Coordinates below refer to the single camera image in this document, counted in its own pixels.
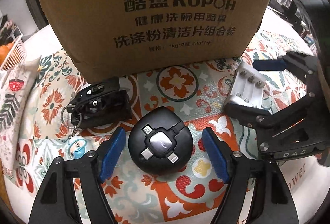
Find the white cloth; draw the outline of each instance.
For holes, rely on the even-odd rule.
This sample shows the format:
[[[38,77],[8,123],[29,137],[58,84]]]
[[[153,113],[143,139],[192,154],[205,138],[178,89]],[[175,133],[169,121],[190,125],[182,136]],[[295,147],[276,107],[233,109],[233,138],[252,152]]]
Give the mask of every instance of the white cloth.
[[[40,57],[17,64],[0,82],[0,158],[13,170],[19,127],[25,102],[38,74]]]

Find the wall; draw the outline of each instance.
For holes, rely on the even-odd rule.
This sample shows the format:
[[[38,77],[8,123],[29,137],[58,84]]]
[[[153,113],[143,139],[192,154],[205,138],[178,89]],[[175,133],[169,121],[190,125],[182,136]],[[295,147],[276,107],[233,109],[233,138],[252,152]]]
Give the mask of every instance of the wall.
[[[38,31],[25,0],[0,0],[0,10],[3,15],[8,15],[8,20],[12,20],[24,35]]]

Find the blue gripper pad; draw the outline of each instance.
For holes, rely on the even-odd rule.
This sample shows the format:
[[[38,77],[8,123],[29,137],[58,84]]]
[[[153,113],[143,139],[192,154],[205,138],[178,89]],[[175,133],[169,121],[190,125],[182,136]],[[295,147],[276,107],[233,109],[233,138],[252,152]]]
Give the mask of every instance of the blue gripper pad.
[[[109,143],[108,151],[105,153],[102,163],[101,163],[101,171],[99,174],[99,180],[103,183],[106,179],[112,176],[113,170],[116,167],[119,156],[123,151],[126,144],[126,133],[124,128],[117,127],[117,129],[113,132],[113,135],[108,141],[104,141],[99,146],[102,147],[102,144]]]
[[[212,166],[217,174],[217,177],[222,179],[222,181],[225,184],[228,184],[230,181],[230,175],[228,173],[228,170],[231,171],[231,167],[228,167],[230,160],[230,153],[231,149],[227,145],[226,142],[220,141],[216,134],[213,132],[213,130],[210,127],[207,127],[202,132],[202,143],[204,145],[204,148],[206,150],[206,153],[208,154],[210,161],[212,163]],[[222,154],[219,145],[222,145],[224,143],[224,154],[226,154],[226,157]]]
[[[255,60],[253,67],[259,71],[285,71],[286,63],[283,59]]]

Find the strawberry print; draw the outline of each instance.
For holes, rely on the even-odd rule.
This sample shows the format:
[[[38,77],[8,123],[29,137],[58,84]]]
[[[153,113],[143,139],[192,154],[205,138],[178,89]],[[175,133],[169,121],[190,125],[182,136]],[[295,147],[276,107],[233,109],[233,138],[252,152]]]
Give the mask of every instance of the strawberry print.
[[[13,92],[17,92],[17,91],[21,90],[23,85],[24,85],[24,81],[22,81],[21,79],[11,79],[9,81],[9,88]]]

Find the table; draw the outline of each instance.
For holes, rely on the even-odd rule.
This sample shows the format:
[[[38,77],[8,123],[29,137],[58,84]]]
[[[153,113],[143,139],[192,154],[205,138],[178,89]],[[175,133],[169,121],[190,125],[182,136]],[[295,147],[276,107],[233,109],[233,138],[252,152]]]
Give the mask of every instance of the table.
[[[42,179],[56,156],[68,159],[68,135],[60,112],[82,87],[87,86],[61,48],[50,26],[25,43],[27,60],[42,54],[41,72],[27,101],[21,123],[14,171],[5,172],[5,183],[14,212],[28,222],[34,197]],[[252,64],[256,59],[273,59],[286,50],[311,54],[310,49],[290,26],[266,10],[260,30],[242,57],[219,59],[159,69],[120,78],[127,89],[133,118],[81,132],[93,148],[117,126],[127,132],[146,113],[166,106],[180,116],[192,132],[193,155],[178,173],[154,177],[135,166],[125,147],[113,177],[102,185],[118,223],[209,223],[223,197],[226,185],[215,175],[201,143],[201,133],[211,127],[232,150],[256,158],[256,136],[222,113],[235,68],[241,61]],[[262,107],[271,113],[283,109],[305,95],[306,87],[293,75],[264,72],[267,86]],[[287,161],[281,170],[295,201],[300,223],[317,211],[329,190],[330,169],[318,165],[314,156]],[[82,198],[80,181],[74,180],[76,197],[83,223],[90,223]],[[240,223],[245,223],[252,191],[246,194]]]

